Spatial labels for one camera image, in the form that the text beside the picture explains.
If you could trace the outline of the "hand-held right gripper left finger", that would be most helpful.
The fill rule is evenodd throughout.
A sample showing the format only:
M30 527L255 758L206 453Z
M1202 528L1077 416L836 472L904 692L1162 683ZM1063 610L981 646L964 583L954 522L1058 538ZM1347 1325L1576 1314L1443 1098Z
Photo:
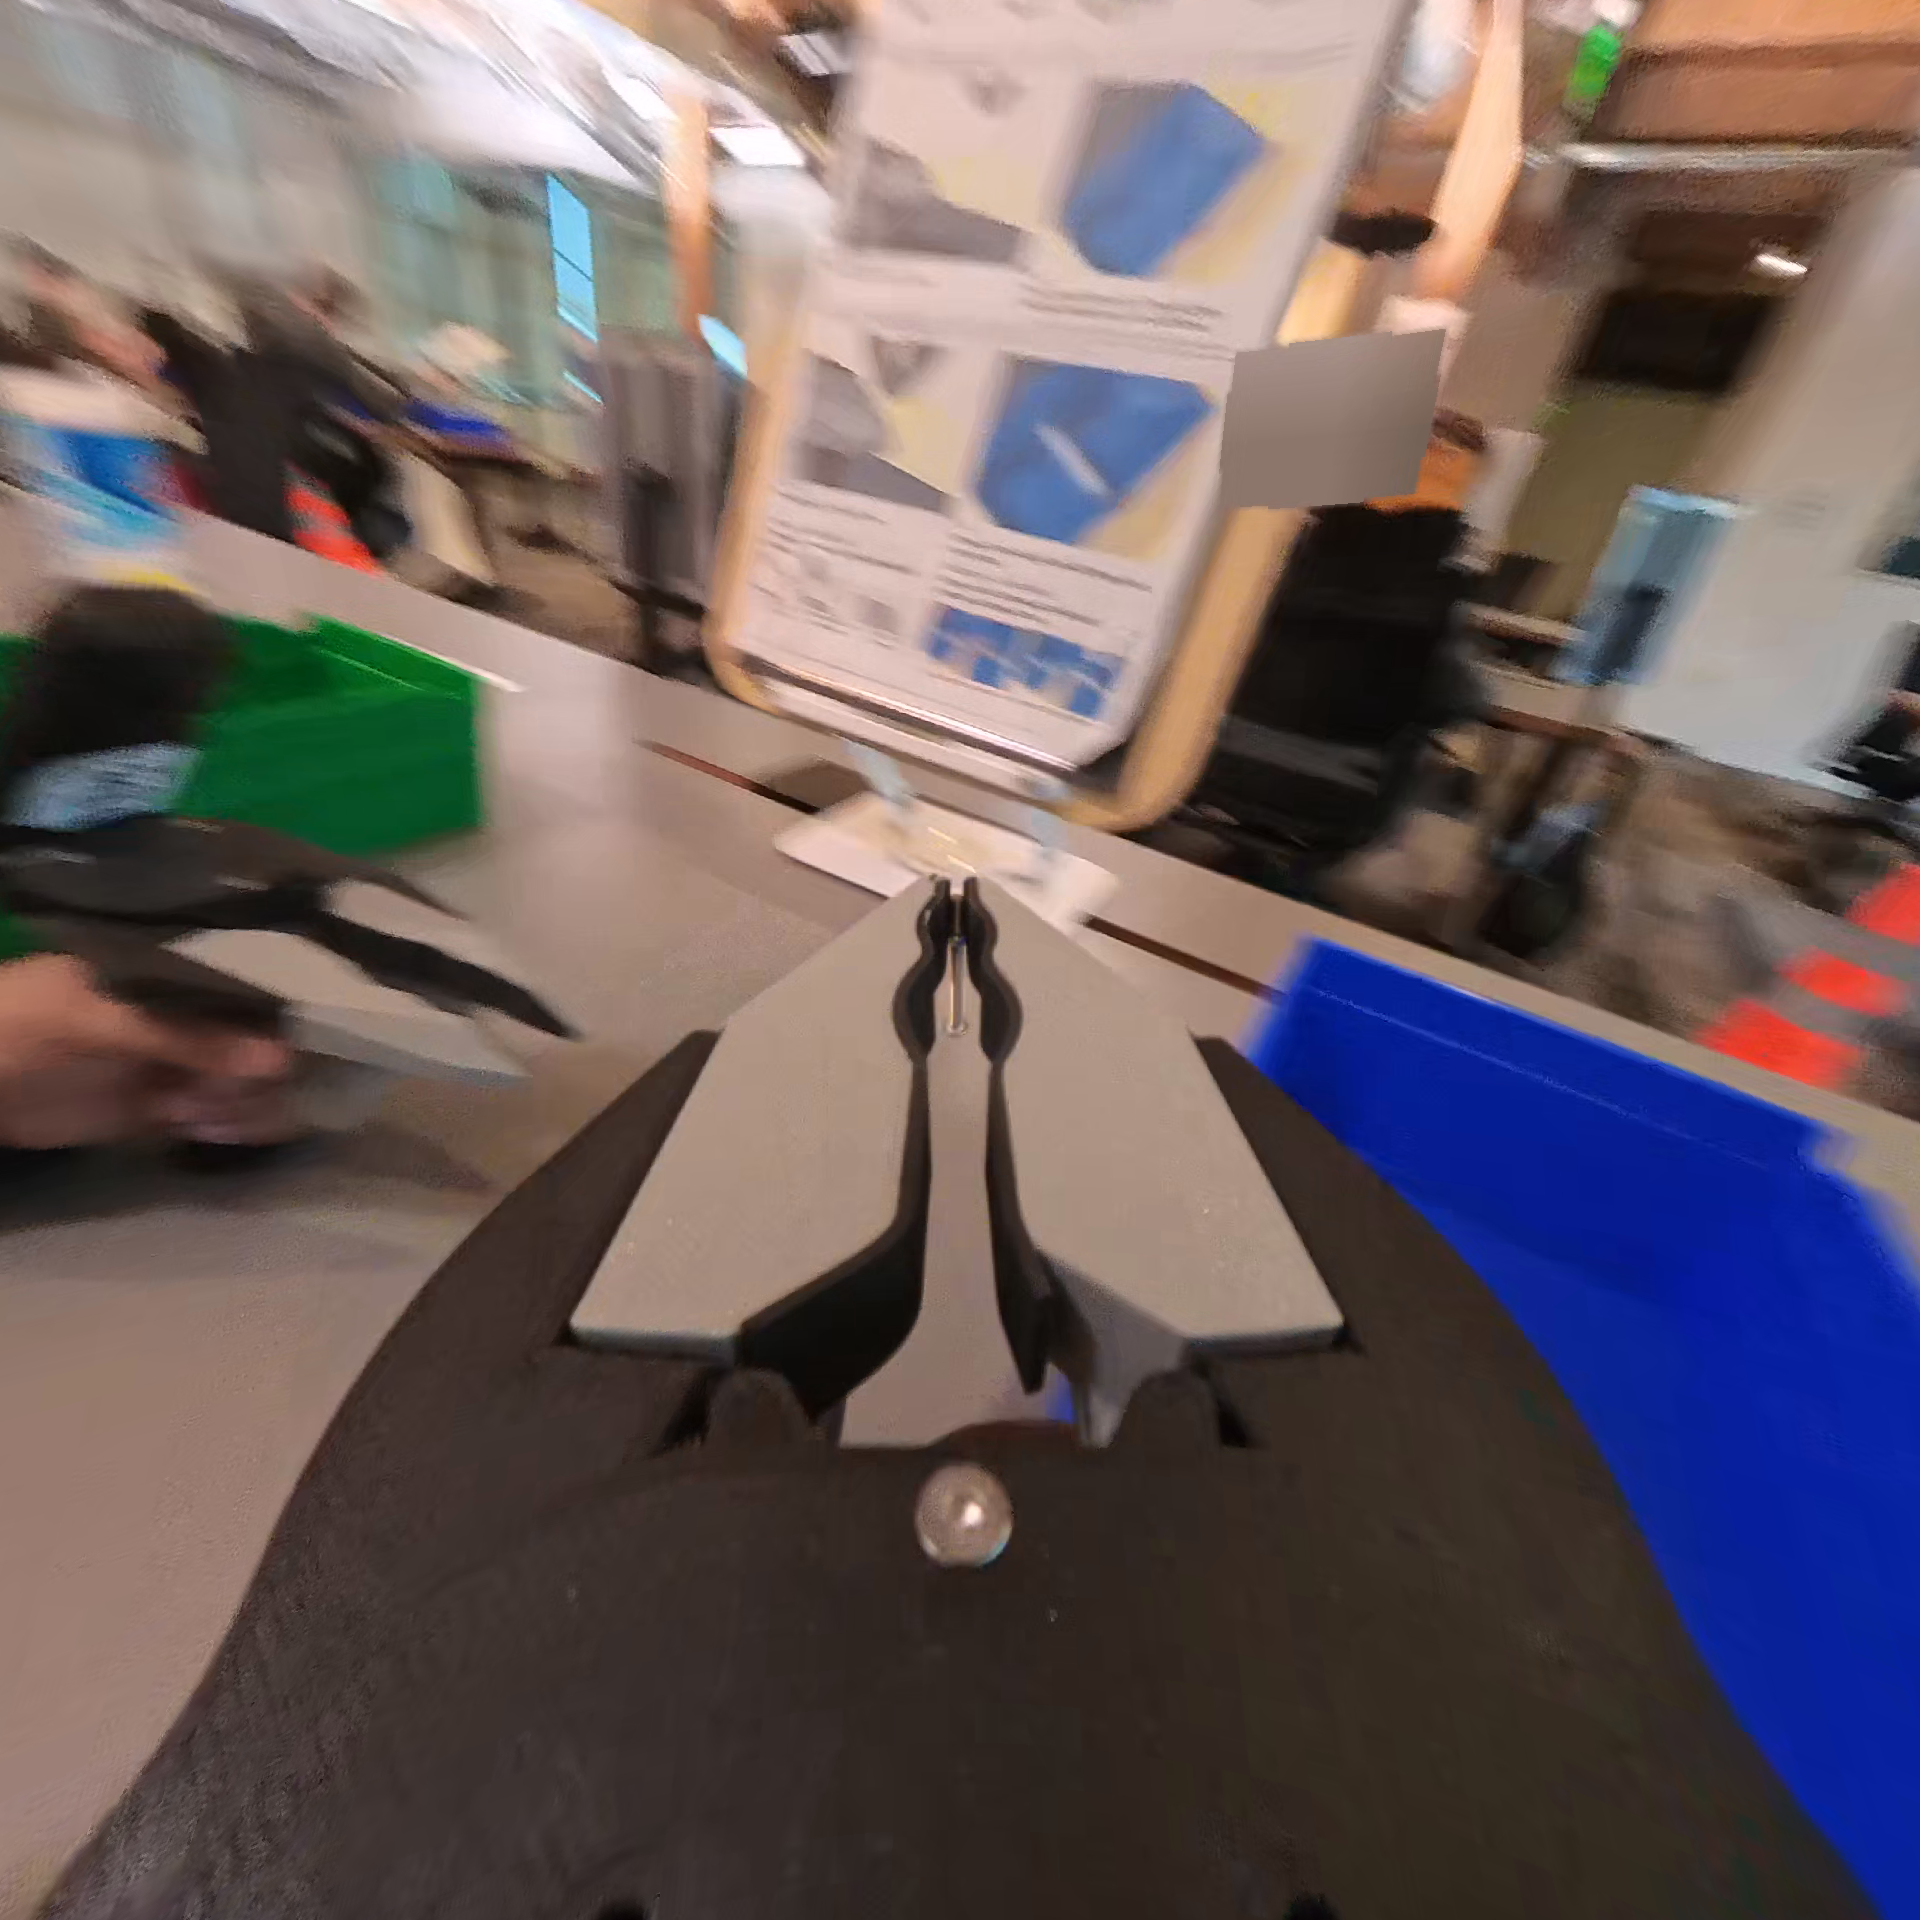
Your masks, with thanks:
M571 1310L588 1350L777 1375L843 1407L922 1315L933 1000L954 884L924 883L710 1041Z

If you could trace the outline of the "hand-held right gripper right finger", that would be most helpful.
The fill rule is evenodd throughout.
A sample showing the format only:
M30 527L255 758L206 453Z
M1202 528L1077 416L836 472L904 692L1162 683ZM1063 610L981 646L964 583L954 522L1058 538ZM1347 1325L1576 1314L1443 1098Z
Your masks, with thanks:
M996 883L968 883L961 921L1023 1386L1063 1378L1080 1440L1107 1448L1154 1378L1333 1350L1347 1315L1214 1075L1238 1051Z

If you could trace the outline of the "white document stand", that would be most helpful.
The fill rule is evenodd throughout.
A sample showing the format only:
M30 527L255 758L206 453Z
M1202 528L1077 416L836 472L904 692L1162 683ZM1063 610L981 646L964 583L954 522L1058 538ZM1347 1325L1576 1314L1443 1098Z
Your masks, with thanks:
M939 799L927 782L915 762L841 741L787 783L806 817L782 830L777 851L874 897L933 878L994 883L1063 930L1091 926L1118 895L1118 874L1071 854L1043 805L994 799L977 783L961 799Z

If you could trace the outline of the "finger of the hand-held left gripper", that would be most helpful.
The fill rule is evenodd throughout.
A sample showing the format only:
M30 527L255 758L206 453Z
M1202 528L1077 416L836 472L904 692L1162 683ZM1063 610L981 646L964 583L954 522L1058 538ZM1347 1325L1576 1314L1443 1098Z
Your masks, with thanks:
M303 938L181 938L112 950L112 991L169 1015L259 1028L292 1056L399 1077L506 1087L527 1062L447 1014Z
M506 959L499 945L443 903L397 878L308 883L293 930L379 987L462 1015L502 1015L550 1039L583 1028Z

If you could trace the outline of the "grey panel on black stand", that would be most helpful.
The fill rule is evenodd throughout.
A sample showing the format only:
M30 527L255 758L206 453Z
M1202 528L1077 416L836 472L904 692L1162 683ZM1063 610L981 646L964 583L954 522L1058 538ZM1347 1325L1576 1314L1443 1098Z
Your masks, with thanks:
M598 398L610 589L632 660L669 674L701 651L749 381L701 331L620 326L598 348Z

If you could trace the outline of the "grey desk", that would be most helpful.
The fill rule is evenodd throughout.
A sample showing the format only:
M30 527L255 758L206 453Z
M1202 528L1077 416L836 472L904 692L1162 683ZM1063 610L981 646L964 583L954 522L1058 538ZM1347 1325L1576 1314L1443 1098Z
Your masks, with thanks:
M5 1194L5 1917L1882 1917L1500 1294L1214 1065L1350 1333L1016 1426L986 1062L931 1051L924 1310L831 1438L570 1319L710 1028L880 905L782 858L791 725L208 528L477 668L418 858L585 1046L252 1177ZM1311 940L1830 1129L1916 1127L1137 847L1096 953L1252 1039Z

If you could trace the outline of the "black office chair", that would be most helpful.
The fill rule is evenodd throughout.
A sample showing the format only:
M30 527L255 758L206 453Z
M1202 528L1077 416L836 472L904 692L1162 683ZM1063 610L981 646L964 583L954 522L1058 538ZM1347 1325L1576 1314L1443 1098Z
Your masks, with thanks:
M1476 706L1461 505L1311 516L1181 820L1220 873L1314 897L1403 817L1434 737Z

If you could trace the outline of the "green plastic bin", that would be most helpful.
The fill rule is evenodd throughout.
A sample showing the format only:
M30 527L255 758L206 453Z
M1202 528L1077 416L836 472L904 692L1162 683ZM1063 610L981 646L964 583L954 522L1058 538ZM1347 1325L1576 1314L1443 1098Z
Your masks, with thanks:
M188 817L303 844L318 851L331 883L397 878L372 855L485 824L477 751L485 695L475 676L344 622L315 618L278 627L215 613L234 637L234 668L204 725L204 762L182 792ZM5 637L5 683L40 618L22 633ZM77 926L58 940L5 938L5 959L57 950L99 959L112 975L115 947L213 933L303 938L227 927L145 940L133 930Z

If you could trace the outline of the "person's left hand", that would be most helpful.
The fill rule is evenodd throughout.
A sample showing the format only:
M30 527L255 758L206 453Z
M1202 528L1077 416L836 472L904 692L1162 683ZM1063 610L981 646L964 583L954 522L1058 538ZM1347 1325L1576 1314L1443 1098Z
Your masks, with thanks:
M278 1039L139 1008L77 958L5 965L5 1151L281 1142L292 1085Z

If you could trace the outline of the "blue plastic bin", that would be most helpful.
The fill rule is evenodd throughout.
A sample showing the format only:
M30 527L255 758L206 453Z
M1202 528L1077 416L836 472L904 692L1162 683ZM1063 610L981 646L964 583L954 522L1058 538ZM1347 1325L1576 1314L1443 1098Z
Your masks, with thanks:
M1249 1056L1500 1294L1754 1741L1916 1917L1916 1265L1830 1129L1322 940Z

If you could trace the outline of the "printed instruction sheet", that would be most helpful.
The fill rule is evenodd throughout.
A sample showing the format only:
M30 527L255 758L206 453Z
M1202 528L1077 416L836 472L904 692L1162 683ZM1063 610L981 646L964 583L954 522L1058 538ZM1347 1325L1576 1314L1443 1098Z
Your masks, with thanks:
M1162 676L1410 4L874 4L754 474L738 658L1075 773Z

